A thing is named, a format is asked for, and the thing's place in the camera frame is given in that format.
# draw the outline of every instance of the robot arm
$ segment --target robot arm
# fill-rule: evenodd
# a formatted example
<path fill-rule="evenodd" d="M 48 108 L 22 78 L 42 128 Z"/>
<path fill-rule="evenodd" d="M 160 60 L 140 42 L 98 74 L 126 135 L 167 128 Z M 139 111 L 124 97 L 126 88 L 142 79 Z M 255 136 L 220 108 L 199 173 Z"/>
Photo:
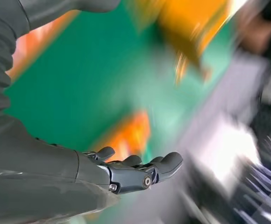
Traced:
<path fill-rule="evenodd" d="M 30 136 L 3 110 L 11 84 L 16 40 L 71 9 L 106 12 L 120 0 L 0 0 L 0 224 L 70 217 L 103 209 L 115 194 L 147 189 L 171 177 L 182 164 L 171 153 L 141 165 L 140 158 L 104 163 L 111 148 L 80 153 Z"/>

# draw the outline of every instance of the metal screw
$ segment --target metal screw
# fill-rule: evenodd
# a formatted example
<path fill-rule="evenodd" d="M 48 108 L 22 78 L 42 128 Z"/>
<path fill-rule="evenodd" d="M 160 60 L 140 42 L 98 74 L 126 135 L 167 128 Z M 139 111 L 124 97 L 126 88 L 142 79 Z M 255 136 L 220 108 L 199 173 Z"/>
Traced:
<path fill-rule="evenodd" d="M 117 191 L 117 185 L 112 183 L 112 184 L 110 185 L 109 190 L 111 191 L 111 192 Z"/>
<path fill-rule="evenodd" d="M 151 184 L 151 179 L 149 176 L 146 176 L 144 179 L 144 187 L 148 188 Z"/>

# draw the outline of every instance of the yellow object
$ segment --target yellow object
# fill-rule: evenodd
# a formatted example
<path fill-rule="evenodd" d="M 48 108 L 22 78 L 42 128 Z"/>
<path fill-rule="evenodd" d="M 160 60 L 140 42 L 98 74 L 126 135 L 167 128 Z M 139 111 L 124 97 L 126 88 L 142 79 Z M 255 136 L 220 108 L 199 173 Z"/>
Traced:
<path fill-rule="evenodd" d="M 229 18 L 229 0 L 131 0 L 142 29 L 157 22 L 176 53 L 176 83 L 188 63 L 204 80 L 210 69 L 201 65 L 201 54 Z"/>
<path fill-rule="evenodd" d="M 116 153 L 108 161 L 124 160 L 129 155 L 143 153 L 151 135 L 150 122 L 145 111 L 140 111 L 125 118 L 102 136 L 91 151 L 112 147 Z"/>

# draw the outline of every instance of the green surface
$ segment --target green surface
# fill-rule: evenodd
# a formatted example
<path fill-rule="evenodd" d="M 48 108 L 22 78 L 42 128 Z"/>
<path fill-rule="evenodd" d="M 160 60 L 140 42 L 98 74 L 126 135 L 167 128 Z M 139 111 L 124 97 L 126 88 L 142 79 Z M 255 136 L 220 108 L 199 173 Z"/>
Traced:
<path fill-rule="evenodd" d="M 146 109 L 152 128 L 147 161 L 174 150 L 170 145 L 228 66 L 229 40 L 226 26 L 205 53 L 214 73 L 210 83 L 191 70 L 176 87 L 173 58 L 154 27 L 138 35 L 123 6 L 82 13 L 8 89 L 7 112 L 36 137 L 85 151 L 123 116 Z"/>

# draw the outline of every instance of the robotic hand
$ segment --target robotic hand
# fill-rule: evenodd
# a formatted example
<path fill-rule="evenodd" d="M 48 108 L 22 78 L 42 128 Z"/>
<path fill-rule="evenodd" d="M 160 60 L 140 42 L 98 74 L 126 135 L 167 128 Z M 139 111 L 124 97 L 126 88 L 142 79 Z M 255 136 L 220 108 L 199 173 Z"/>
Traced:
<path fill-rule="evenodd" d="M 111 147 L 104 147 L 98 153 L 86 152 L 97 166 L 104 169 L 110 176 L 109 190 L 115 194 L 123 194 L 148 189 L 151 185 L 162 182 L 177 172 L 182 163 L 179 153 L 170 153 L 166 157 L 156 157 L 148 164 L 141 164 L 137 155 L 131 155 L 123 161 L 104 161 L 114 154 Z"/>
<path fill-rule="evenodd" d="M 33 223 L 72 217 L 110 206 L 115 194 L 143 190 L 175 174 L 177 153 L 142 165 L 138 156 L 105 163 L 110 147 L 80 153 L 30 136 L 10 106 L 4 89 L 11 84 L 16 40 L 72 9 L 107 12 L 120 0 L 0 0 L 0 224 Z"/>

